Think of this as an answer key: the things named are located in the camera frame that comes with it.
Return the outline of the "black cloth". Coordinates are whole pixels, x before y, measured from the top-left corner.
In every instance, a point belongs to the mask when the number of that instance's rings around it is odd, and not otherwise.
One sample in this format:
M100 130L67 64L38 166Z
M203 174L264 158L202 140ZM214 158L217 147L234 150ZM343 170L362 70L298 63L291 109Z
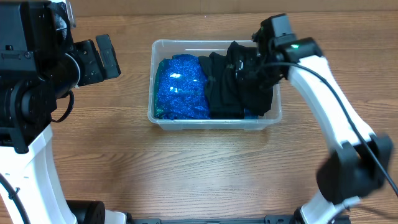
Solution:
M235 66L235 70L242 69L243 64L247 60L259 58L255 47L245 47L235 41L228 47L226 56L229 58L231 64ZM274 93L273 88L257 90L238 87L238 91L244 110L247 109L258 116L264 116L271 109Z
M207 79L205 96L211 119L244 119L236 70L229 58L212 52L209 56L200 56L198 59Z

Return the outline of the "blue green sequin cloth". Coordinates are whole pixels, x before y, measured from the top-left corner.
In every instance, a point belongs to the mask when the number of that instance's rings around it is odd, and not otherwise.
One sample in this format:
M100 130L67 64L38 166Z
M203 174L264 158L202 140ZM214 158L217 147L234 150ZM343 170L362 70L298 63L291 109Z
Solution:
M163 59L155 76L154 117L167 120L210 119L206 83L198 57L180 54Z

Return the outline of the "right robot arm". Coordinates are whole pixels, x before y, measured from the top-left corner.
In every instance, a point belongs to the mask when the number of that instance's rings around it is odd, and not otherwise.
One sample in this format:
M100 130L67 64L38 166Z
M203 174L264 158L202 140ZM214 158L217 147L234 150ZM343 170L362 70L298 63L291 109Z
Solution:
M343 223L345 210L392 183L387 170L393 143L389 136L377 136L355 112L319 45L311 37L298 39L286 14L262 21L252 41L257 46L255 61L236 63L239 87L256 94L288 80L317 119L330 153L317 171L313 198L293 215L266 222Z

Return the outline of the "blue denim jeans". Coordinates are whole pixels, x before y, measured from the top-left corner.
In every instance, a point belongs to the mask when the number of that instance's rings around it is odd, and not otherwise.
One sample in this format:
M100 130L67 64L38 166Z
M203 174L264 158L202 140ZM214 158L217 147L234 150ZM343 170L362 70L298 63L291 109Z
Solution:
M250 110L244 110L244 119L258 119L258 115L252 113Z

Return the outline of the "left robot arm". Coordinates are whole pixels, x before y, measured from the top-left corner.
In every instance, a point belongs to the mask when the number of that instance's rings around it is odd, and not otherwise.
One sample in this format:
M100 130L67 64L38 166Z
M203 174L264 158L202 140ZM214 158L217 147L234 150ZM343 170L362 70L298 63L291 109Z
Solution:
M1 197L14 223L131 223L101 201L67 200L53 159L52 116L73 90L117 78L108 35L75 42L68 1L1 2Z

